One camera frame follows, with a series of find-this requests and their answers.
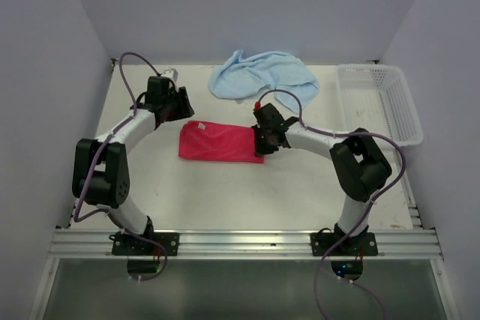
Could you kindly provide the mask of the red towel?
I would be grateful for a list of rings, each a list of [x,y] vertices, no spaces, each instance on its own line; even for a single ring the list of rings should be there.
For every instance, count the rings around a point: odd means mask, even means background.
[[[254,130],[232,124],[189,121],[179,134],[178,156],[184,160],[264,163],[255,151]]]

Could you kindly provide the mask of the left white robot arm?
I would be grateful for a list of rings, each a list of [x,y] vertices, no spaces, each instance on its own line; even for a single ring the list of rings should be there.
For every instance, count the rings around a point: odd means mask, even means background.
[[[76,144],[72,193],[78,204],[105,212],[119,228],[131,232],[129,244],[145,255],[155,247],[152,222],[132,200],[128,154],[163,123],[194,115],[185,87],[177,85],[175,69],[148,78],[147,90],[127,116],[95,139]]]

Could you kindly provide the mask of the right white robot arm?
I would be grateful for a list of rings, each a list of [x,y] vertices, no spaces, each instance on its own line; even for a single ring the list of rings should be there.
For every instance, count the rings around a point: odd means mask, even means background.
[[[332,162],[345,193],[342,212],[334,226],[334,245],[340,253],[353,253],[361,245],[360,236],[368,230],[365,212],[392,175],[392,168],[375,140],[361,128],[357,129],[360,136],[346,138],[315,133],[302,126],[297,117],[285,119],[271,103],[264,106],[256,103],[253,113],[257,156],[293,148]]]

